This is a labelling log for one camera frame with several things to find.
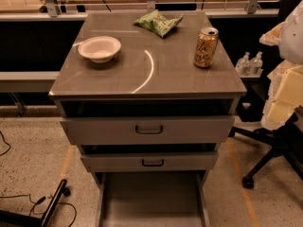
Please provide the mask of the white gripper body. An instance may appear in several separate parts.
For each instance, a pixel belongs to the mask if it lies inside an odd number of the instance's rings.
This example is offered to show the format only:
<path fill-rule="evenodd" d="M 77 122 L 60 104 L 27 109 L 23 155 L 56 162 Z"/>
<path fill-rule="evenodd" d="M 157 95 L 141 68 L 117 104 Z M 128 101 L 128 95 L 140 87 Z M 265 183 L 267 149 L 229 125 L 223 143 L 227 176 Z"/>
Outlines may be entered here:
<path fill-rule="evenodd" d="M 266 33 L 262 34 L 259 38 L 259 42 L 261 44 L 266 45 L 279 45 L 280 44 L 280 34 L 281 29 L 283 27 L 284 23 L 279 23 L 275 27 L 273 27 L 271 30 L 267 31 Z"/>

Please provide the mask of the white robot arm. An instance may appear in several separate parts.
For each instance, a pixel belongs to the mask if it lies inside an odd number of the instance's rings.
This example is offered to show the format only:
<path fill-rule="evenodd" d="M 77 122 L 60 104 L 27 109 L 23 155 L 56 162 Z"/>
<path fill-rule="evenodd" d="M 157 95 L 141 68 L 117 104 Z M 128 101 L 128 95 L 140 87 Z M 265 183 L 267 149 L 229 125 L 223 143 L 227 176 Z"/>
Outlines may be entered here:
<path fill-rule="evenodd" d="M 284 22 L 263 34 L 262 44 L 277 45 L 283 62 L 270 73 L 269 98 L 265 103 L 261 123 L 277 129 L 303 105 L 303 1 Z"/>

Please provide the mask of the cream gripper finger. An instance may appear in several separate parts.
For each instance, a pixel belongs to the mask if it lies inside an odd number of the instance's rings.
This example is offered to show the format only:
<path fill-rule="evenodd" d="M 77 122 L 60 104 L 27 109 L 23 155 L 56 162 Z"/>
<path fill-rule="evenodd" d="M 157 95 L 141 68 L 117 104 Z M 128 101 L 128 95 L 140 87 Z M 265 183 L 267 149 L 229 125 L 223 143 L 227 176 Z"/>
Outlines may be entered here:
<path fill-rule="evenodd" d="M 282 75 L 267 118 L 284 123 L 298 106 L 303 106 L 303 65 L 290 68 Z"/>

